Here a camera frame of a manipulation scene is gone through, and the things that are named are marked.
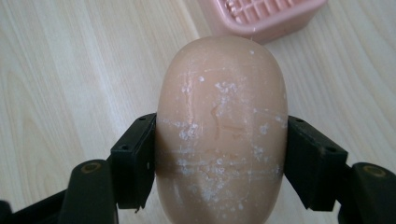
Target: pink container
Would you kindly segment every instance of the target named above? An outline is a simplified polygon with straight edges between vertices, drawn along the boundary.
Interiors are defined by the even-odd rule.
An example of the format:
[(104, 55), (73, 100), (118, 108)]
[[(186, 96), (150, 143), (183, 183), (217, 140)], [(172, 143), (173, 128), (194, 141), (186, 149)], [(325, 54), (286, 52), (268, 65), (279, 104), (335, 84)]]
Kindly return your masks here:
[(213, 35), (259, 43), (305, 27), (327, 0), (199, 0)]

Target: wooden table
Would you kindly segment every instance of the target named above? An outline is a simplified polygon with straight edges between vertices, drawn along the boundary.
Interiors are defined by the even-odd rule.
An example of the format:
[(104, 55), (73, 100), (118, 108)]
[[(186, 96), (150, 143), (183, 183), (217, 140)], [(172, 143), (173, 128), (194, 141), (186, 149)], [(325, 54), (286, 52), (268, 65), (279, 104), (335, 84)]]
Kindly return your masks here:
[[(396, 3), (330, 0), (302, 31), (267, 47), (293, 116), (396, 172)], [(65, 189), (156, 111), (176, 52), (210, 35), (192, 0), (0, 1), (0, 198), (13, 210)], [(336, 223), (305, 211), (285, 179), (268, 223)], [(120, 223), (168, 223), (154, 187)]]

